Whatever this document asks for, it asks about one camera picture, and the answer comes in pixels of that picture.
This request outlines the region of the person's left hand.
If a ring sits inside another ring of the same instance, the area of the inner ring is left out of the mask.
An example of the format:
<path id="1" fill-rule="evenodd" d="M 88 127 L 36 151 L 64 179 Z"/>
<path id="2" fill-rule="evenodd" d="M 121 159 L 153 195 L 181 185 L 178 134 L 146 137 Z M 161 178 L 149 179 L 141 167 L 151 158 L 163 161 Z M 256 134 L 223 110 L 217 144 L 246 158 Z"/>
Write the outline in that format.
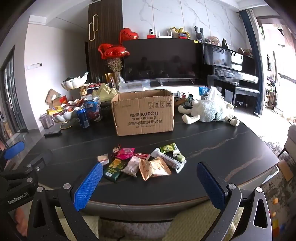
<path id="1" fill-rule="evenodd" d="M 28 235 L 28 221 L 26 219 L 25 213 L 21 207 L 17 208 L 15 211 L 15 221 L 17 231 L 24 237 Z"/>

